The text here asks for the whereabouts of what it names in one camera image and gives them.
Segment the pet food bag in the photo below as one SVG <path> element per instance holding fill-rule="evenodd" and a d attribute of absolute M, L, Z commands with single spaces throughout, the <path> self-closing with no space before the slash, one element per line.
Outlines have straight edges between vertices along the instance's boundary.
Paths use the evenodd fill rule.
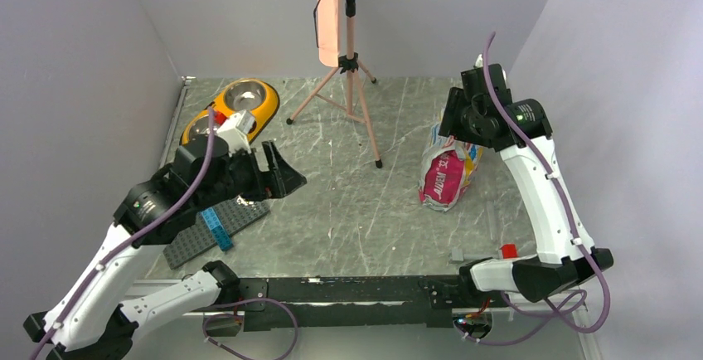
<path fill-rule="evenodd" d="M 420 203 L 438 212 L 454 207 L 478 169 L 483 147 L 439 135 L 444 109 L 437 114 L 421 156 Z"/>

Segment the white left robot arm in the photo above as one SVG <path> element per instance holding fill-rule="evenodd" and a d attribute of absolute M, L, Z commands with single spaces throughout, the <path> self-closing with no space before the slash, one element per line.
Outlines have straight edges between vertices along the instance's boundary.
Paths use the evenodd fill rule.
<path fill-rule="evenodd" d="M 135 185 L 114 213 L 98 252 L 65 297 L 52 309 L 30 314 L 23 328 L 38 346 L 51 345 L 51 359 L 121 359 L 154 329 L 192 310 L 231 308 L 240 298 L 240 278 L 223 262 L 206 263 L 181 283 L 141 299 L 125 295 L 146 266 L 200 212 L 242 198 L 280 199 L 306 183 L 274 143 L 255 153 L 224 139 L 197 139 L 147 181 Z"/>

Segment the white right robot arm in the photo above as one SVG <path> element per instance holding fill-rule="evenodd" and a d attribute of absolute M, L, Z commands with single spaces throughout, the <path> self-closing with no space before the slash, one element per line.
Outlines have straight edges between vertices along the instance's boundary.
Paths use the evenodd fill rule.
<path fill-rule="evenodd" d="M 581 223 L 560 174 L 553 129 L 534 99 L 515 101 L 498 64 L 473 67 L 453 87 L 440 135 L 494 150 L 511 173 L 536 239 L 536 253 L 481 259 L 460 268 L 457 292 L 478 306 L 491 292 L 520 294 L 532 303 L 580 285 L 613 266 Z"/>

